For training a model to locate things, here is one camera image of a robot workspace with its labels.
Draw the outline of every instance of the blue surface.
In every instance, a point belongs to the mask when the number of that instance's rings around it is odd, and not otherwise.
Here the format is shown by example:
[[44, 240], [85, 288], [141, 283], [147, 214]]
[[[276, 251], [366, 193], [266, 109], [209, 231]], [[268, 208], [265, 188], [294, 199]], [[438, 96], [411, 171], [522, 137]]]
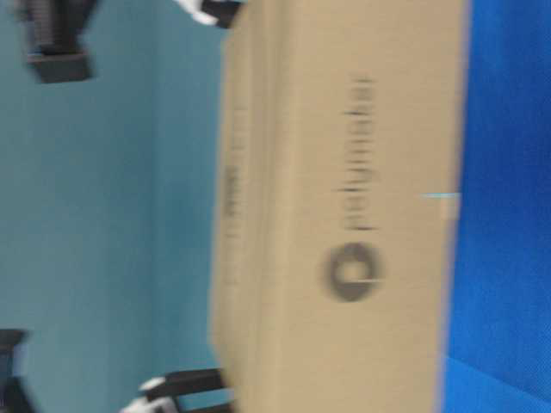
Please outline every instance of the blue surface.
[[551, 412], [551, 2], [475, 1], [446, 413]]

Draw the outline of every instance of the white object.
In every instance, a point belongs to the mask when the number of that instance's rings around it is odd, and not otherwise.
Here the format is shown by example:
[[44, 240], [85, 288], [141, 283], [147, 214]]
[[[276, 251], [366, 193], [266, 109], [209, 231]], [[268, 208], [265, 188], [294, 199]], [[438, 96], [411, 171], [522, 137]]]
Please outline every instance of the white object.
[[153, 377], [152, 379], [147, 380], [143, 385], [141, 385], [139, 389], [141, 391], [151, 390], [153, 387], [162, 385], [165, 381], [166, 379], [164, 377]]
[[178, 3], [184, 10], [191, 14], [196, 22], [200, 24], [205, 24], [207, 26], [213, 26], [218, 23], [218, 19], [214, 16], [211, 16], [203, 11], [201, 7], [203, 5], [203, 0], [174, 0]]

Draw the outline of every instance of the printed logo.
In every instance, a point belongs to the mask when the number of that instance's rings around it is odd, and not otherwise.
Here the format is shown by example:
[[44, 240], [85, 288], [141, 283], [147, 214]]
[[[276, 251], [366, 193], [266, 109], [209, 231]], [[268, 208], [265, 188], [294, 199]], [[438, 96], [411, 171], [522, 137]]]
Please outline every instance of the printed logo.
[[377, 254], [365, 244], [347, 243], [331, 254], [328, 277], [330, 288], [339, 299], [364, 299], [381, 280]]

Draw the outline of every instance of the teal backdrop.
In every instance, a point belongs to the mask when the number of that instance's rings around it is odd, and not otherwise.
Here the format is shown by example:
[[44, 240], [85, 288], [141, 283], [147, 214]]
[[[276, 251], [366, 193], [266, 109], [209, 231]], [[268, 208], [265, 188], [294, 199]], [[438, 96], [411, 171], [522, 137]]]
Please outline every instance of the teal backdrop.
[[[169, 0], [104, 1], [99, 77], [37, 84], [0, 3], [0, 326], [33, 331], [43, 411], [116, 412], [210, 367], [207, 284], [222, 33]], [[201, 405], [223, 395], [188, 400]]]

